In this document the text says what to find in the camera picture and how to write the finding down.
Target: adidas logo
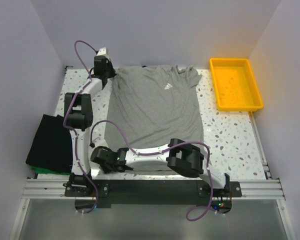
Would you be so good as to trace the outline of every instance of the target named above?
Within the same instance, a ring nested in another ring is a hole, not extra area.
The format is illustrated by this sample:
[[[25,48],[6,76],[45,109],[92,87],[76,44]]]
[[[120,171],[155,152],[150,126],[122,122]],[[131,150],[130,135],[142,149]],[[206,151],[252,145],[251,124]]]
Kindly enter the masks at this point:
[[[168,84],[165,86],[164,90],[167,90],[167,89],[170,89],[170,88],[172,88],[172,85],[171,85],[170,83],[168,83]]]

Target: gray cloth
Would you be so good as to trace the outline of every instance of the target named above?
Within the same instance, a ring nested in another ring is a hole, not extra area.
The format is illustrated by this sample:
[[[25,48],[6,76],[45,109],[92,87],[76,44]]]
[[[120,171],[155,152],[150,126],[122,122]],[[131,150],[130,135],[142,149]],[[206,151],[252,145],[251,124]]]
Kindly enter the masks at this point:
[[[107,119],[117,123],[133,148],[168,144],[171,138],[204,141],[193,67],[120,67],[112,79]],[[113,151],[124,148],[120,132],[106,124],[104,138]]]

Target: cable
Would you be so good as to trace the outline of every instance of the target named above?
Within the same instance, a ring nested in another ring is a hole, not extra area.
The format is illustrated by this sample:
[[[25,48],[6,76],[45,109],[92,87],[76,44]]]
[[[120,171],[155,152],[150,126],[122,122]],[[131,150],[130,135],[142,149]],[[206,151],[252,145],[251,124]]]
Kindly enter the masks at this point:
[[[87,66],[85,65],[85,63],[83,62],[83,60],[81,59],[78,51],[77,51],[77,43],[83,43],[83,44],[86,44],[87,46],[89,46],[90,48],[92,48],[96,53],[98,53],[98,51],[96,51],[90,44],[86,43],[85,41],[82,41],[82,40],[78,40],[74,43],[74,51],[75,51],[75,54],[77,55],[78,59],[80,60],[80,62],[82,63],[82,65],[84,66],[85,70],[87,71],[88,75],[89,75],[89,78],[90,78],[90,81],[87,82],[78,92],[76,92],[72,98],[72,101],[70,103],[70,106],[68,108],[68,110],[66,111],[66,114],[64,116],[64,119],[63,119],[63,127],[64,128],[67,128],[67,129],[70,129],[74,132],[75,134],[75,141],[74,141],[74,155],[75,155],[75,160],[79,166],[79,168],[81,169],[83,175],[86,177],[86,179],[91,183],[91,185],[93,186],[94,190],[95,190],[95,202],[93,204],[93,206],[88,209],[88,210],[84,210],[82,211],[83,214],[88,214],[90,213],[92,210],[94,210],[97,206],[97,203],[98,203],[98,196],[99,196],[99,192],[98,192],[98,188],[97,186],[94,184],[94,182],[90,179],[90,177],[88,176],[88,174],[85,172],[85,170],[83,169],[81,163],[80,163],[80,159],[78,157],[78,133],[77,131],[71,127],[71,126],[67,126],[67,120],[68,120],[68,117],[69,117],[69,114],[70,114],[70,111],[75,103],[75,100],[77,98],[77,96],[82,93],[82,91],[87,87],[89,86],[89,84],[91,83],[92,81],[92,78],[91,78],[91,73],[89,72]]]
[[[204,216],[207,214],[207,212],[209,211],[209,209],[210,209],[210,207],[211,207],[212,199],[213,199],[213,195],[214,195],[214,186],[213,186],[213,181],[212,181],[211,172],[210,172],[210,170],[209,170],[210,149],[209,149],[208,145],[206,145],[205,143],[200,142],[200,141],[186,141],[186,142],[181,142],[181,143],[178,143],[178,144],[173,145],[173,146],[171,146],[171,147],[168,147],[168,148],[162,150],[161,152],[158,152],[158,151],[156,151],[156,152],[150,152],[150,153],[137,152],[137,151],[135,151],[135,150],[131,147],[131,145],[130,145],[130,143],[129,143],[129,141],[128,141],[128,139],[127,139],[125,133],[124,133],[124,131],[120,128],[120,126],[117,125],[115,122],[113,122],[113,121],[111,121],[111,120],[101,120],[101,121],[98,121],[96,124],[93,125],[93,127],[92,127],[92,129],[91,129],[91,132],[90,132],[90,145],[93,144],[93,143],[92,143],[92,137],[93,137],[94,129],[95,129],[95,127],[96,127],[98,124],[100,124],[100,123],[110,123],[110,124],[114,125],[114,126],[119,130],[119,132],[121,133],[121,136],[122,136],[122,138],[123,138],[125,144],[127,145],[127,147],[128,147],[134,154],[138,154],[139,156],[152,156],[152,155],[157,155],[157,154],[165,153],[165,152],[168,152],[168,151],[170,151],[170,150],[172,150],[172,149],[175,149],[175,148],[177,148],[177,147],[180,147],[180,146],[183,146],[183,145],[188,145],[188,144],[199,144],[199,145],[204,146],[204,147],[206,148],[206,151],[207,151],[206,168],[207,168],[207,173],[208,173],[209,181],[210,181],[210,198],[209,198],[209,203],[208,203],[208,205],[207,205],[205,211],[204,211],[200,216],[198,216],[198,217],[196,217],[196,218],[194,218],[194,219],[190,219],[190,218],[189,218],[189,214],[190,214],[194,209],[201,208],[200,206],[198,206],[198,207],[193,207],[193,208],[191,208],[191,209],[186,213],[185,217],[186,217],[186,219],[187,219],[188,221],[194,222],[194,221],[197,221],[197,220],[201,219],[202,217],[204,217]]]

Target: white speckled tabletop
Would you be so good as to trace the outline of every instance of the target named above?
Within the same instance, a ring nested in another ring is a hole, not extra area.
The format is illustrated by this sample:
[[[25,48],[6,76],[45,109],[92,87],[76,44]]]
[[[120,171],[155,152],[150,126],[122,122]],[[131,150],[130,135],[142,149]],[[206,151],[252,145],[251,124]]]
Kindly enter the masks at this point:
[[[262,158],[258,151],[257,141],[248,112],[218,111],[215,91],[209,70],[197,69],[202,75],[196,86],[197,98],[203,124],[204,141],[211,149],[211,163],[221,172],[230,175],[231,180],[265,180]],[[64,115],[64,96],[67,92],[76,91],[87,80],[84,69],[68,69],[63,88],[57,104],[55,115]],[[107,119],[108,104],[112,90],[111,81],[92,100],[93,124]],[[94,129],[96,138],[104,138],[105,124]],[[94,179],[158,179],[184,180],[180,175],[138,175],[129,173],[101,173],[94,163],[91,164]],[[68,176],[39,174],[40,179],[67,179]]]

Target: yellow bin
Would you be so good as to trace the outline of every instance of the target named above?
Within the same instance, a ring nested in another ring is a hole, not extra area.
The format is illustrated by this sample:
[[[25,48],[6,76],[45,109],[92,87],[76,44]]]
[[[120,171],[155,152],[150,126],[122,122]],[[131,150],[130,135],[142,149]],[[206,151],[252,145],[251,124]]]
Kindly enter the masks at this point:
[[[219,111],[254,112],[264,107],[246,58],[211,58],[216,103]]]

